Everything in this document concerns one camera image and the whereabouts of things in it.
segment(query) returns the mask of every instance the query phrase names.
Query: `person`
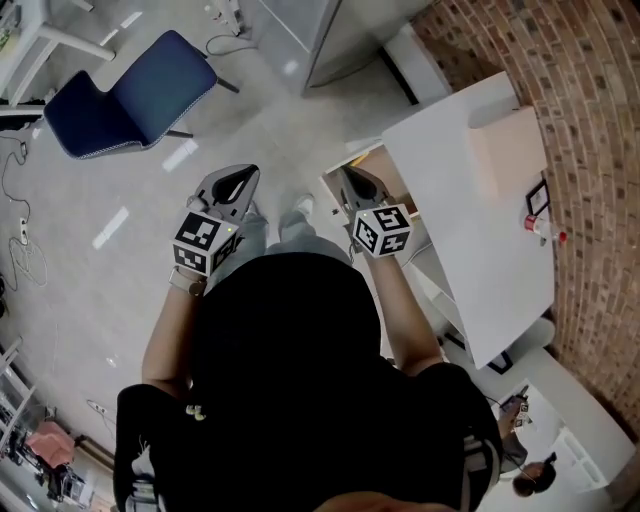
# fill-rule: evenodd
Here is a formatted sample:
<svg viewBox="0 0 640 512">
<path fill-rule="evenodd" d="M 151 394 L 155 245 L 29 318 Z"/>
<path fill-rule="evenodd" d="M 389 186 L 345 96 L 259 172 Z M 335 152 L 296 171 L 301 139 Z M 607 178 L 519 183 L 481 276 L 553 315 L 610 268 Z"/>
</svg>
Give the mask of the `person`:
<svg viewBox="0 0 640 512">
<path fill-rule="evenodd" d="M 531 462 L 523 467 L 529 452 L 518 439 L 514 426 L 520 413 L 520 406 L 526 402 L 525 391 L 526 389 L 518 395 L 510 397 L 501 406 L 500 419 L 498 420 L 504 451 L 500 472 L 508 474 L 520 470 L 511 482 L 514 492 L 521 498 L 540 494 L 551 487 L 556 479 L 556 470 L 553 464 L 557 460 L 556 454 L 552 453 L 543 462 Z"/>
<path fill-rule="evenodd" d="M 268 249 L 252 205 L 204 297 L 170 286 L 142 384 L 118 397 L 120 510 L 462 510 L 497 481 L 487 457 L 464 472 L 465 440 L 499 464 L 497 422 L 443 362 L 396 258 L 367 258 L 394 368 L 367 283 L 309 224 L 313 204 L 300 198 Z"/>
</svg>

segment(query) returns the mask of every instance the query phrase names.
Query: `black t-shirt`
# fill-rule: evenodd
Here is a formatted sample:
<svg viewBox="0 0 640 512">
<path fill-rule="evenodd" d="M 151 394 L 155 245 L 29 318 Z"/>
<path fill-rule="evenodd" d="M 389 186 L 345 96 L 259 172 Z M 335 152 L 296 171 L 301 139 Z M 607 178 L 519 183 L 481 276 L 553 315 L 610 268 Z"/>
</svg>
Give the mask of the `black t-shirt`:
<svg viewBox="0 0 640 512">
<path fill-rule="evenodd" d="M 147 446 L 169 512 L 303 512 L 353 491 L 457 508 L 465 428 L 500 445 L 464 370 L 443 363 L 412 378 L 380 356 L 364 279 L 325 256 L 261 257 L 219 283 L 192 356 L 186 402 L 146 385 L 120 393 L 120 510 Z M 187 414 L 196 405 L 205 419 Z"/>
</svg>

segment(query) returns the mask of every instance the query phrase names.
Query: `blue chair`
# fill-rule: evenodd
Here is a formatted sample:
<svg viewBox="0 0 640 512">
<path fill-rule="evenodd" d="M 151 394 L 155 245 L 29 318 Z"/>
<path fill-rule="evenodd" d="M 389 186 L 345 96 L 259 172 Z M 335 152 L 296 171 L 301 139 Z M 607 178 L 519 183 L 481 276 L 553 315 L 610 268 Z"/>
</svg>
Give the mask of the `blue chair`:
<svg viewBox="0 0 640 512">
<path fill-rule="evenodd" d="M 77 73 L 44 108 L 60 145 L 81 160 L 122 151 L 146 150 L 165 135 L 191 138 L 171 130 L 220 78 L 207 56 L 180 34 L 164 33 L 108 92 L 86 71 Z"/>
</svg>

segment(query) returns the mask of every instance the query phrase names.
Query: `picture frame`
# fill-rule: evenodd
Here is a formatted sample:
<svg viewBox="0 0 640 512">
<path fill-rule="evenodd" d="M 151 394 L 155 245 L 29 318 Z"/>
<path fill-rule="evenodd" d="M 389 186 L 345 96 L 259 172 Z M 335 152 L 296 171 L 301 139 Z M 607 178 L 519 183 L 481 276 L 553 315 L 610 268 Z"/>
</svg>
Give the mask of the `picture frame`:
<svg viewBox="0 0 640 512">
<path fill-rule="evenodd" d="M 542 181 L 527 194 L 527 209 L 529 210 L 529 215 L 539 215 L 549 206 L 549 203 L 549 187 L 547 186 L 547 180 L 543 178 Z"/>
</svg>

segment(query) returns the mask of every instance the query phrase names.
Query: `white sneaker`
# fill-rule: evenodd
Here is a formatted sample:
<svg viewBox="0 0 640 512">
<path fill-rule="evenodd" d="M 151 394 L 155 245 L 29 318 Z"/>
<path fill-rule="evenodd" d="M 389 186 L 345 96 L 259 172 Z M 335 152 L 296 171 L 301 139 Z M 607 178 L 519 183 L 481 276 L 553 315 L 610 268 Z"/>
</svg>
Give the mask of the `white sneaker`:
<svg viewBox="0 0 640 512">
<path fill-rule="evenodd" d="M 313 206 L 315 205 L 316 200 L 313 198 L 311 194 L 305 194 L 300 199 L 298 199 L 293 206 L 294 211 L 299 211 L 304 218 L 309 222 L 311 218 L 311 214 L 313 213 Z"/>
</svg>

